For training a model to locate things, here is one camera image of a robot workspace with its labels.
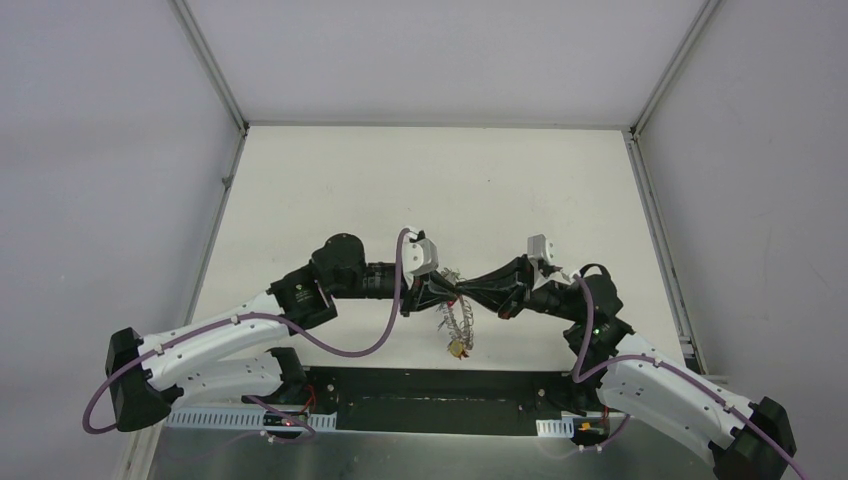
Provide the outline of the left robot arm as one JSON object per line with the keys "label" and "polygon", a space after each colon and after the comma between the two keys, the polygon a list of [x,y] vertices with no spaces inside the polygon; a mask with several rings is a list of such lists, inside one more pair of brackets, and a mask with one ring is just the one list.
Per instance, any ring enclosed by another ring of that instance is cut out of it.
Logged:
{"label": "left robot arm", "polygon": [[[115,332],[107,353],[107,379],[98,392],[109,395],[112,427],[120,432],[152,426],[183,405],[225,397],[293,404],[306,383],[293,349],[272,348],[242,360],[233,354],[300,336],[333,355],[361,358],[386,343],[398,316],[456,297],[453,283],[438,271],[436,246],[423,231],[402,230],[389,263],[367,262],[358,237],[336,234],[305,266],[216,317],[148,335],[132,328]],[[386,327],[372,346],[343,350],[312,334],[337,317],[336,301],[347,299],[391,300]]]}

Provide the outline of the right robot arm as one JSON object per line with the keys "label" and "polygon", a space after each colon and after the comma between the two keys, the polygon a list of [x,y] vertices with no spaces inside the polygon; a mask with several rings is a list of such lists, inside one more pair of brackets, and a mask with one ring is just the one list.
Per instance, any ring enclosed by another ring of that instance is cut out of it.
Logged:
{"label": "right robot arm", "polygon": [[524,311],[571,321],[563,336],[577,359],[567,386],[583,410],[598,404],[651,426],[703,460],[718,479],[801,475],[788,413],[777,401],[735,394],[663,354],[619,316],[623,302],[597,263],[553,280],[554,266],[523,255],[457,292],[503,319]]}

